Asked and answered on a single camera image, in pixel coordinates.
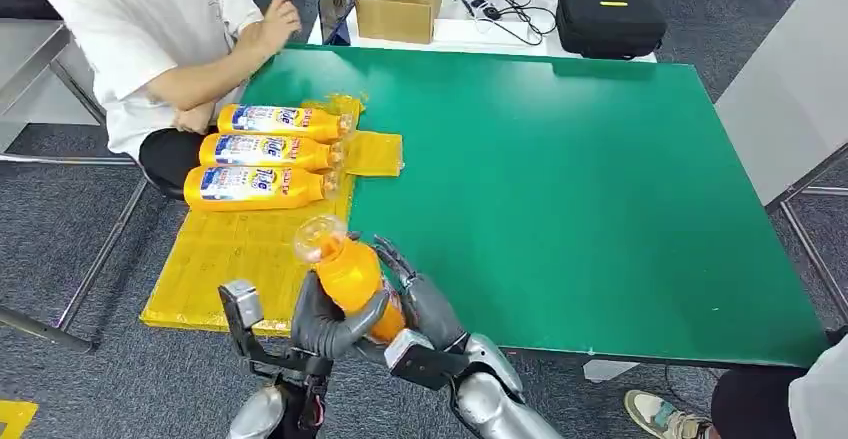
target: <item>black shorts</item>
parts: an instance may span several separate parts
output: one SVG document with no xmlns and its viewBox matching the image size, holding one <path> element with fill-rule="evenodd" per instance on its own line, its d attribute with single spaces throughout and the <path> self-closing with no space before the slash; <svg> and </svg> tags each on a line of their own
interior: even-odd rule
<svg viewBox="0 0 848 439">
<path fill-rule="evenodd" d="M 721 439 L 794 439 L 789 383 L 805 369 L 744 369 L 726 372 L 713 391 L 713 424 Z"/>
<path fill-rule="evenodd" d="M 209 134 L 218 132 L 209 128 Z M 206 136 L 176 129 L 160 129 L 141 143 L 138 161 L 155 181 L 182 189 L 188 172 L 200 165 L 200 145 Z"/>
</svg>

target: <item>gray carpet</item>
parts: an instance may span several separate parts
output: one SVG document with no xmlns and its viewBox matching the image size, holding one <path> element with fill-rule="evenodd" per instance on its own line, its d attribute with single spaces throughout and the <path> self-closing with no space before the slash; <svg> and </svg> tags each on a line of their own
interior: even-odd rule
<svg viewBox="0 0 848 439">
<path fill-rule="evenodd" d="M 297 1 L 308 31 L 316 0 Z M 695 64 L 716 98 L 790 0 L 658 2 L 670 22 L 660 60 Z M 105 154 L 104 143 L 97 128 L 31 125 L 12 149 Z M 827 178 L 846 179 L 845 168 Z M 0 166 L 0 301 L 55 319 L 138 180 L 133 168 Z M 848 201 L 801 197 L 795 204 L 834 273 L 848 278 Z M 102 343 L 95 354 L 68 353 L 0 326 L 0 399 L 41 406 L 25 437 L 224 437 L 241 401 L 261 383 L 238 362 L 229 337 L 154 329 L 138 320 L 185 213 L 185 206 L 145 193 L 73 327 Z M 772 219 L 823 323 L 838 325 L 786 221 Z M 624 391 L 670 396 L 671 387 L 687 408 L 706 412 L 715 383 L 706 369 L 672 367 L 667 382 L 663 366 L 641 365 L 594 385 L 582 379 L 584 359 L 533 352 L 510 357 L 531 403 L 569 438 L 645 438 L 621 407 Z M 443 397 L 392 380 L 355 357 L 337 364 L 328 402 L 324 437 L 470 437 Z"/>
</svg>

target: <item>clear bottle cap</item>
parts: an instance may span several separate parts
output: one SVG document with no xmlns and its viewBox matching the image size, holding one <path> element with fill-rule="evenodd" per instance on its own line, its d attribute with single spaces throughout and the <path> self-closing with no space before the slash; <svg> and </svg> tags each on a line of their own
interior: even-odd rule
<svg viewBox="0 0 848 439">
<path fill-rule="evenodd" d="M 333 169 L 323 175 L 322 190 L 324 199 L 333 199 L 339 193 L 341 188 L 341 171 Z"/>
<path fill-rule="evenodd" d="M 315 264 L 341 251 L 347 226 L 332 214 L 304 222 L 294 233 L 294 252 L 302 261 Z"/>
<path fill-rule="evenodd" d="M 339 116 L 339 137 L 344 137 L 353 130 L 353 114 L 347 112 Z"/>
<path fill-rule="evenodd" d="M 337 167 L 344 161 L 344 145 L 337 142 L 330 146 L 330 167 Z"/>
</svg>

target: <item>shoe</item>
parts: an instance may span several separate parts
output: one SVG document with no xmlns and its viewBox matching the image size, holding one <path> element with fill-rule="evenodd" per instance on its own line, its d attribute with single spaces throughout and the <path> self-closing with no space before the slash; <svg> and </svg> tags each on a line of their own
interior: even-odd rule
<svg viewBox="0 0 848 439">
<path fill-rule="evenodd" d="M 665 399 L 642 391 L 628 391 L 624 408 L 639 427 L 659 439 L 707 439 L 712 423 L 684 414 Z"/>
</svg>

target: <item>orange bottle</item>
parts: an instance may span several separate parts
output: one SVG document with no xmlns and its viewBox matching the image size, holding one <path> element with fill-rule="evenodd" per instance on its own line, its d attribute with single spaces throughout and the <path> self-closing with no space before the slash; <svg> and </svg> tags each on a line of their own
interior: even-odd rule
<svg viewBox="0 0 848 439">
<path fill-rule="evenodd" d="M 183 186 L 185 200 L 201 211 L 294 209 L 338 189 L 338 174 L 291 167 L 195 167 Z"/>
<path fill-rule="evenodd" d="M 371 329 L 371 339 L 388 344 L 403 330 L 400 298 L 383 277 L 377 254 L 347 237 L 339 218 L 327 214 L 306 221 L 295 233 L 294 247 L 301 259 L 312 263 L 324 290 L 345 313 L 361 310 L 380 289 L 389 292 L 386 312 Z"/>
<path fill-rule="evenodd" d="M 322 109 L 230 104 L 218 114 L 220 132 L 285 134 L 324 144 L 338 141 L 352 128 L 351 114 L 336 116 Z"/>
<path fill-rule="evenodd" d="M 200 145 L 200 165 L 293 166 L 331 169 L 344 157 L 342 143 L 319 144 L 305 137 L 209 134 Z"/>
</svg>

